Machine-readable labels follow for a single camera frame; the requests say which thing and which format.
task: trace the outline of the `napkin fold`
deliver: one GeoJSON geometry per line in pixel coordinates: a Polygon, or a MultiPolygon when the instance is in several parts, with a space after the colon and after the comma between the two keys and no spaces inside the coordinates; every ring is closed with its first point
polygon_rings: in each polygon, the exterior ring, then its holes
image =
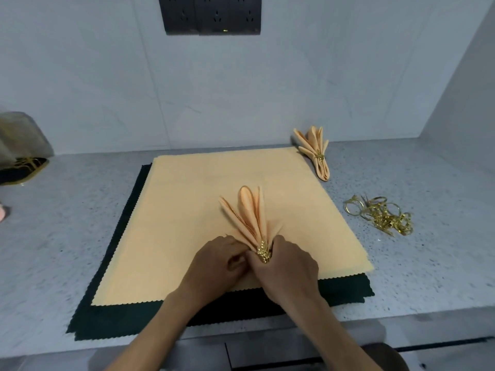
{"type": "Polygon", "coordinates": [[[271,257],[273,237],[282,228],[281,223],[269,222],[266,219],[265,199],[261,187],[253,193],[247,186],[240,188],[238,192],[238,212],[220,197],[220,204],[241,233],[239,241],[245,243],[256,252],[262,262],[267,263],[271,257]]]}
{"type": "Polygon", "coordinates": [[[323,128],[317,130],[315,126],[311,126],[306,134],[307,137],[297,129],[294,129],[294,134],[302,144],[302,146],[299,146],[299,150],[311,159],[318,177],[321,180],[328,181],[330,171],[325,160],[328,140],[323,141],[323,128]]]}

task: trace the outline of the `dark green napkin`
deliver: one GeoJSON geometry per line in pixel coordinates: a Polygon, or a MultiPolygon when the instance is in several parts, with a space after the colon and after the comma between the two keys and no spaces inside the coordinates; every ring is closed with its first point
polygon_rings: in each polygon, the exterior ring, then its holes
{"type": "MultiPolygon", "coordinates": [[[[91,301],[132,215],[150,168],[151,164],[142,166],[103,261],[67,328],[67,333],[75,332],[76,341],[137,334],[148,324],[161,305],[162,301],[91,306],[91,301]]],[[[366,274],[319,280],[318,287],[321,295],[331,306],[363,303],[364,297],[374,295],[366,274]]],[[[188,325],[230,322],[281,314],[284,314],[282,308],[270,301],[263,289],[248,289],[224,294],[203,307],[188,325]]]]}

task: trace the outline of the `wall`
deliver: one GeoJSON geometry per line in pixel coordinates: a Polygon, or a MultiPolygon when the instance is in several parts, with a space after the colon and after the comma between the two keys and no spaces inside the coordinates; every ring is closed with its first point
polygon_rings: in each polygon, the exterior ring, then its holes
{"type": "Polygon", "coordinates": [[[56,153],[417,137],[492,0],[263,0],[168,37],[158,0],[2,0],[0,104],[56,153]]]}
{"type": "Polygon", "coordinates": [[[449,161],[495,174],[495,3],[421,138],[449,161]]]}

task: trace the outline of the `speckled gray countertop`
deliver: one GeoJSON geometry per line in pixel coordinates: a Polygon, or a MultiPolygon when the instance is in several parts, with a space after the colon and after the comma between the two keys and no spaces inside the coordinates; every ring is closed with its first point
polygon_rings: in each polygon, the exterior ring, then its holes
{"type": "MultiPolygon", "coordinates": [[[[0,224],[0,357],[127,344],[74,341],[67,324],[95,274],[147,151],[54,157],[33,180],[0,187],[12,213],[0,224]]],[[[413,213],[415,231],[390,237],[344,218],[369,254],[375,297],[335,308],[340,320],[495,305],[490,183],[417,139],[331,143],[323,186],[340,208],[353,194],[386,195],[413,213]]],[[[291,326],[285,317],[191,327],[183,337],[291,326]]]]}

